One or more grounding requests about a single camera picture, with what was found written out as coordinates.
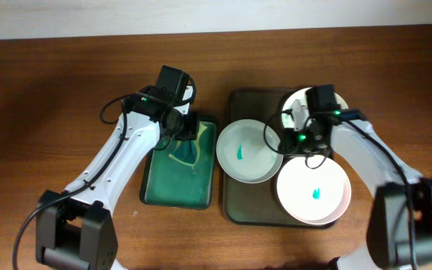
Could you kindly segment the green yellow scrub sponge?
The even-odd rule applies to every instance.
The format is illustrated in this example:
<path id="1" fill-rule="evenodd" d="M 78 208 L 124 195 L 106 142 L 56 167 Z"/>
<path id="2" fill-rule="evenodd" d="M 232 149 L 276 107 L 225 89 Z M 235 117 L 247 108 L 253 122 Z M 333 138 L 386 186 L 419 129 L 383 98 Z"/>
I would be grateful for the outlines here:
<path id="1" fill-rule="evenodd" d="M 200 137 L 207 130 L 205 124 L 199 124 L 195 140 L 178 141 L 169 157 L 188 167 L 194 167 L 200 159 Z"/>

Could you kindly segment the white plate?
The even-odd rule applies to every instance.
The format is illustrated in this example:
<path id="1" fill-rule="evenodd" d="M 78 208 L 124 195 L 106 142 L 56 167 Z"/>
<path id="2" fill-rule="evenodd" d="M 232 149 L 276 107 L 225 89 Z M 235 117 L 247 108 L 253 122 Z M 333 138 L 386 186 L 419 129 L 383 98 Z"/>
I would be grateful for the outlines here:
<path id="1" fill-rule="evenodd" d="M 352 188 L 338 163 L 315 155 L 287 161 L 277 176 L 276 194 L 290 216 L 305 224 L 322 226 L 346 212 Z"/>

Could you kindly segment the grey plate with green stain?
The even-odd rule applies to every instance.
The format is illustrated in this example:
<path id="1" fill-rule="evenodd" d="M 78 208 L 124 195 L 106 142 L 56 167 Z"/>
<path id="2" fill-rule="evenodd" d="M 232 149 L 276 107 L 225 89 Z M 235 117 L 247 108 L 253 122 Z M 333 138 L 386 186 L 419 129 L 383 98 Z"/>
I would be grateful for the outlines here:
<path id="1" fill-rule="evenodd" d="M 280 141 L 276 132 L 261 121 L 234 121 L 217 138 L 217 159 L 223 171 L 236 181 L 259 184 L 281 168 L 284 156 L 275 152 Z"/>

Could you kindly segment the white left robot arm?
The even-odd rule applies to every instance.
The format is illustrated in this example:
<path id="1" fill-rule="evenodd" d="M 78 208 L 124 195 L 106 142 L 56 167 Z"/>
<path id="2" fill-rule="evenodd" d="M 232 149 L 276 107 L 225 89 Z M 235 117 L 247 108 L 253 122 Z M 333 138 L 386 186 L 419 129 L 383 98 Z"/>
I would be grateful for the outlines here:
<path id="1" fill-rule="evenodd" d="M 113 223 L 122 191 L 161 135 L 194 140 L 198 125 L 195 112 L 124 110 L 85 170 L 63 192 L 46 190 L 38 200 L 37 262 L 52 269 L 122 269 Z"/>

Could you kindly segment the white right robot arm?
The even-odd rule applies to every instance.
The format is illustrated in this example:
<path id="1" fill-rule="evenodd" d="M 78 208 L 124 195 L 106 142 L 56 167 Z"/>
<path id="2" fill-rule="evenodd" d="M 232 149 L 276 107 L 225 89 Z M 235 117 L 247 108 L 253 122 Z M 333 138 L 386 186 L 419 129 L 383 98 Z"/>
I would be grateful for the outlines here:
<path id="1" fill-rule="evenodd" d="M 324 123 L 331 150 L 373 196 L 365 244 L 333 259 L 330 269 L 416 269 L 432 263 L 432 178 L 404 163 L 369 121 L 332 116 Z M 347 174 L 321 155 L 289 160 L 276 191 L 286 212 L 306 224 L 331 223 L 350 202 Z"/>

